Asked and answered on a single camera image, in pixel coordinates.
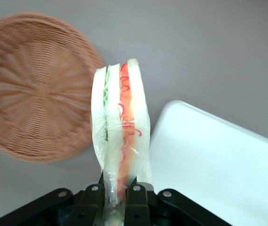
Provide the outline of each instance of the gray wall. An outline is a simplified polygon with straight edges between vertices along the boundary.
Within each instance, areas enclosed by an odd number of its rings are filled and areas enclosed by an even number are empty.
[[[138,58],[152,127],[180,99],[268,137],[268,0],[0,0],[0,17],[23,11],[72,24],[106,64]],[[99,172],[92,147],[45,165],[0,153],[0,216]]]

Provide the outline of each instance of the white plate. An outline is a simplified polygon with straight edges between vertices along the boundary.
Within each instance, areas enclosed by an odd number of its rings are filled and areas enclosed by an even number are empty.
[[[176,189],[234,226],[268,226],[268,139],[172,101],[150,160],[155,192]]]

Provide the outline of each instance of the plastic wrap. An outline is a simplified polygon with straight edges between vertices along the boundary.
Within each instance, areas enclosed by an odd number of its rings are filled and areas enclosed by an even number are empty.
[[[150,120],[136,59],[96,71],[91,111],[93,145],[106,189],[103,223],[120,226],[127,186],[137,176],[150,182]]]

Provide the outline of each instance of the screw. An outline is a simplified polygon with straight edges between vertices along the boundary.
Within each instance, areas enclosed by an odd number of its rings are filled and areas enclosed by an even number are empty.
[[[61,197],[65,197],[67,195],[67,192],[66,191],[63,191],[63,192],[60,192],[58,194],[58,196],[61,198]]]
[[[167,198],[169,198],[169,197],[172,196],[172,194],[171,194],[169,191],[165,191],[165,192],[163,192],[163,195],[164,195],[165,197],[167,197]]]
[[[135,192],[140,191],[141,190],[141,187],[139,185],[135,185],[135,186],[133,186],[133,190]]]
[[[91,190],[92,190],[92,191],[97,191],[97,190],[98,190],[98,186],[93,186],[93,187],[91,188]]]

